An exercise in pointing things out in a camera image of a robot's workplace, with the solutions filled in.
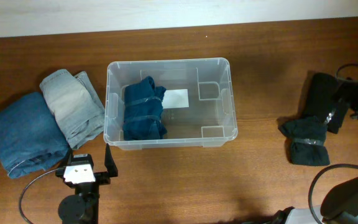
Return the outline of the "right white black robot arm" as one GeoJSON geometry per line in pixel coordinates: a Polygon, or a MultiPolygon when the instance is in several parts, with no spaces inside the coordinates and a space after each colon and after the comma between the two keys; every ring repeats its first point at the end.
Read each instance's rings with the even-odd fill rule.
{"type": "MultiPolygon", "coordinates": [[[[358,169],[357,165],[332,165],[325,147],[328,132],[338,133],[348,109],[358,118],[358,82],[317,73],[311,79],[305,107],[298,119],[279,126],[289,141],[290,162],[298,166],[323,167],[311,183],[308,202],[312,203],[314,186],[325,172],[338,169],[358,169]]],[[[320,208],[311,216],[317,223],[358,223],[358,177],[333,187],[320,208]]]]}

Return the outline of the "teal taped shirt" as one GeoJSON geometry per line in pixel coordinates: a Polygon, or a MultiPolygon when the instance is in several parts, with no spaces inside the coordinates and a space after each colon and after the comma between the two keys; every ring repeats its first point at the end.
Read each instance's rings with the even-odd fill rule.
{"type": "Polygon", "coordinates": [[[150,76],[126,87],[122,127],[126,141],[163,139],[167,133],[162,124],[165,92],[166,88],[157,86],[150,76]]]}

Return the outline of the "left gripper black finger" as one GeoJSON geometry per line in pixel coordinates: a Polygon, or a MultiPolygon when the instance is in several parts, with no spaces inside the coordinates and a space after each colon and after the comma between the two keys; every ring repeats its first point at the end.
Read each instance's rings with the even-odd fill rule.
{"type": "Polygon", "coordinates": [[[73,155],[73,150],[69,149],[65,155],[65,157],[62,159],[61,163],[59,164],[59,167],[66,167],[68,163],[70,163],[70,159],[73,155]]]}
{"type": "Polygon", "coordinates": [[[112,158],[109,144],[106,144],[106,148],[105,148],[104,166],[107,169],[109,177],[118,176],[118,169],[116,163],[114,162],[114,159],[112,158]]]}

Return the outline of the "black taped garment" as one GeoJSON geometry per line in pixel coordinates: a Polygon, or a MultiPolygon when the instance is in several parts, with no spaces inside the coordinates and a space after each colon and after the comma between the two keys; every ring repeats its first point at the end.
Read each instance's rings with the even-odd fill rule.
{"type": "Polygon", "coordinates": [[[311,79],[302,117],[315,116],[328,126],[330,133],[337,134],[342,127],[349,105],[334,97],[339,82],[331,75],[315,73],[311,79]]]}

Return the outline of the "dark taped garment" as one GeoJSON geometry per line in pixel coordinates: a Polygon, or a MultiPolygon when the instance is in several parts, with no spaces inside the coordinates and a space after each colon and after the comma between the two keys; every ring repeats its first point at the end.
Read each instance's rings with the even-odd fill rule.
{"type": "Polygon", "coordinates": [[[301,166],[328,166],[324,146],[328,127],[315,116],[287,121],[278,130],[290,140],[290,161],[301,166]]]}

